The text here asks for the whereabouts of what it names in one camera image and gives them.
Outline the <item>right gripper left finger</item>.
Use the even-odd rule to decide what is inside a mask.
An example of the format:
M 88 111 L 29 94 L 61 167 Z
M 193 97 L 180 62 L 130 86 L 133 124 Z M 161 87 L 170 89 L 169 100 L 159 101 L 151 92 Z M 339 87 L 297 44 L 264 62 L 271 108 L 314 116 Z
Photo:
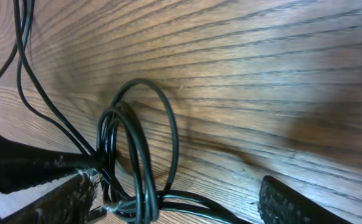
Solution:
M 78 174 L 28 206 L 1 220 L 3 224 L 85 224 L 102 219 L 93 208 L 98 184 Z

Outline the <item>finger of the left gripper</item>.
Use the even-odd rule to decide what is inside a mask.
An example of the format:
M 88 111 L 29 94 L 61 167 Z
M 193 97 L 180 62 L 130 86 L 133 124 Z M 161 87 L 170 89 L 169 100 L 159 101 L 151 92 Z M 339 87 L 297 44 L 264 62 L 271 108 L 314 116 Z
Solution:
M 0 139 L 0 193 L 3 194 L 101 167 L 95 156 L 50 151 Z

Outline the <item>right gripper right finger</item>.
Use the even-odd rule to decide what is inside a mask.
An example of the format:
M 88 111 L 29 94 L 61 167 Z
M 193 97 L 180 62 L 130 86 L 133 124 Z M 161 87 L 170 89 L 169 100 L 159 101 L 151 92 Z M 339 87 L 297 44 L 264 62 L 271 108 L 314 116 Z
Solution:
M 262 179 L 258 210 L 264 223 L 349 224 L 270 175 Z

